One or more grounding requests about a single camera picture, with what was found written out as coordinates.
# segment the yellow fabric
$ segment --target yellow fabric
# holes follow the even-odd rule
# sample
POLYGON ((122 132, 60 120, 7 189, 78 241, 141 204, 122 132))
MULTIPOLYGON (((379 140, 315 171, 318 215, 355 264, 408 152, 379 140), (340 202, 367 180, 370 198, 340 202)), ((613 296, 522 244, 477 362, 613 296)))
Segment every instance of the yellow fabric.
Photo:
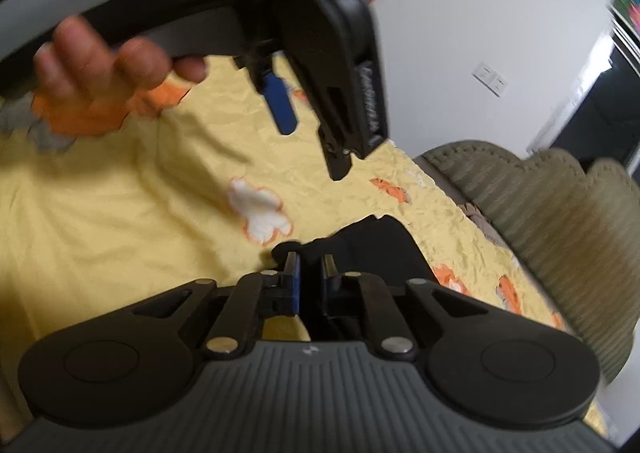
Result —
MULTIPOLYGON (((553 324, 510 251, 391 143, 332 182, 302 94, 300 127, 284 138, 245 72, 227 58, 209 64, 210 78, 159 120, 129 117, 65 154, 38 154, 24 133, 0 142, 0 361, 15 393, 17 363, 35 340, 197 277, 231 285, 268 267, 276 243, 325 237, 370 214, 398 218, 432 266, 483 301, 501 306, 496 287, 508 276, 523 314, 553 324), (251 195, 264 202, 247 220, 251 195), (277 230, 262 245, 252 235, 269 235, 269 224, 277 230)), ((305 337, 289 319, 268 334, 305 337)))

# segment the human hand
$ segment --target human hand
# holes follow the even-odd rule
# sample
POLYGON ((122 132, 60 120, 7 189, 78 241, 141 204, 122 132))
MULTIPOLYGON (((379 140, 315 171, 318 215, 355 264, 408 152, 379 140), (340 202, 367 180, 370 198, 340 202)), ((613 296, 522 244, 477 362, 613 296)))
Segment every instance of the human hand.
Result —
POLYGON ((94 101, 126 100, 137 88, 159 86, 173 69, 198 83, 206 77, 202 58, 172 62, 161 48, 134 38, 111 51, 82 17, 69 17, 54 30, 52 42, 34 57, 41 93, 57 104, 86 107, 94 101))

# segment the beige upholstered headboard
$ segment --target beige upholstered headboard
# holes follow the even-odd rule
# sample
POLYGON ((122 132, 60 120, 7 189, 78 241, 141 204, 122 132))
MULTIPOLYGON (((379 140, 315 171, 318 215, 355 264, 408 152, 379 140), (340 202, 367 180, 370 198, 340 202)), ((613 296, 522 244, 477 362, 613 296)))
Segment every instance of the beige upholstered headboard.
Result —
POLYGON ((620 164, 585 174, 564 150, 526 161, 486 142, 424 154, 540 280, 611 381, 640 317, 640 189, 620 164))

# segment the white wall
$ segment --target white wall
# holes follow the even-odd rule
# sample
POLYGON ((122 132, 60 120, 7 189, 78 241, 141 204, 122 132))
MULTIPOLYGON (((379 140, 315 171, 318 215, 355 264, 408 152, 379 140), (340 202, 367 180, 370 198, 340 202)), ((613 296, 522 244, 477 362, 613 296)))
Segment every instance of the white wall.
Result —
POLYGON ((610 0, 376 0, 391 136, 414 157, 462 139, 520 156, 568 95, 610 0), (480 84, 479 62, 509 83, 480 84))

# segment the blue tip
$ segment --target blue tip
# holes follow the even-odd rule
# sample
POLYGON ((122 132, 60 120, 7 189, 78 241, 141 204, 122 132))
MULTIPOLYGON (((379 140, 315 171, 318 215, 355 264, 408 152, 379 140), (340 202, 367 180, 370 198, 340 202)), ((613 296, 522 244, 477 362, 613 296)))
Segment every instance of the blue tip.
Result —
POLYGON ((283 135, 290 135, 298 126, 298 118, 293 111, 287 86, 282 79, 273 73, 269 73, 265 78, 263 96, 271 110, 278 131, 283 135))

